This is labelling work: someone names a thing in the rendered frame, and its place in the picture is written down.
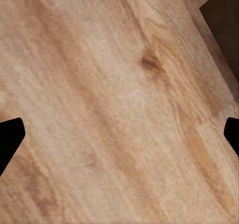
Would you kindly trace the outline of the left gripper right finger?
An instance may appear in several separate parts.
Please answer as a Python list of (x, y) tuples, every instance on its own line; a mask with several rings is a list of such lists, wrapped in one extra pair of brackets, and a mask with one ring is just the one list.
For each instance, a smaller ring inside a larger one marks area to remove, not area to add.
[(239, 119), (232, 117), (227, 119), (224, 136), (239, 156)]

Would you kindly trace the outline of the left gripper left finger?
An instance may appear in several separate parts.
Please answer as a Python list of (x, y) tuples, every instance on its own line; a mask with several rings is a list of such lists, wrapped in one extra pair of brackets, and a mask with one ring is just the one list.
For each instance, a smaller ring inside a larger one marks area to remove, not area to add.
[(0, 123), (0, 176), (25, 137), (20, 117)]

